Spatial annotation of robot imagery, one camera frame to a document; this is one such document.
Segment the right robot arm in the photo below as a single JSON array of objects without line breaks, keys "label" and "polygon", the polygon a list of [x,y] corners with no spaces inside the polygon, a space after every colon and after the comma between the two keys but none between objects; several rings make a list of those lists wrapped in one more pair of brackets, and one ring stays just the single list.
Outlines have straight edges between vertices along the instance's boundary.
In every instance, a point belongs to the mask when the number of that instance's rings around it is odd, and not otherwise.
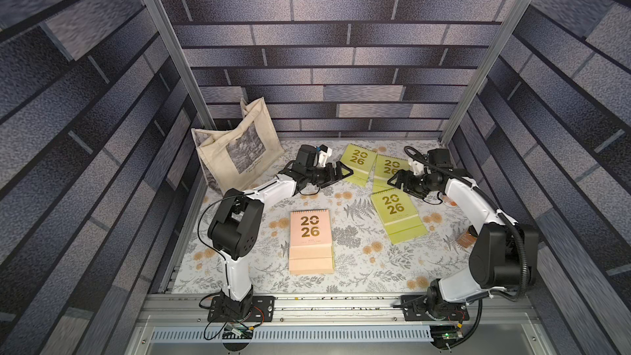
[{"label": "right robot arm", "polygon": [[435,192],[454,201],[470,221],[476,238],[468,267],[435,279],[426,295],[403,301],[402,308],[425,313],[433,320],[461,316],[466,306],[487,297],[517,302],[535,280],[538,233],[520,225],[484,192],[464,169],[453,166],[450,151],[433,149],[425,154],[404,147],[410,168],[400,170],[388,184],[424,199]]}]

